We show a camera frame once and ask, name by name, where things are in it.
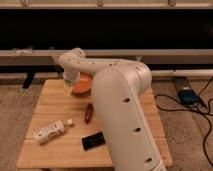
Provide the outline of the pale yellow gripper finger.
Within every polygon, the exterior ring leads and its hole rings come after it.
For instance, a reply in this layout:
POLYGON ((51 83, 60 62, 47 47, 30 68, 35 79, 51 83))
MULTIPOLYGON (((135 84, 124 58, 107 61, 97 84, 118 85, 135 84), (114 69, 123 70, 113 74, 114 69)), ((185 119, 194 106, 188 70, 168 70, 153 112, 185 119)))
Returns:
POLYGON ((72 86, 64 84, 64 95, 70 96, 72 93, 72 89, 72 86))

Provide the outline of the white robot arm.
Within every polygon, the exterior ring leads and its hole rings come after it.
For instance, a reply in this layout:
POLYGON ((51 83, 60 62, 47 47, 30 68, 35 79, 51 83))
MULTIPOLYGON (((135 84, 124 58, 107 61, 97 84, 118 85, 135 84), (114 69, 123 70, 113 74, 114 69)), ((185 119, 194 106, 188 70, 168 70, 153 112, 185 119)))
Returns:
POLYGON ((88 58, 80 48, 60 55, 63 77, 73 83, 81 72, 93 76, 91 98, 115 171, 166 171, 139 96, 152 75, 142 62, 88 58))

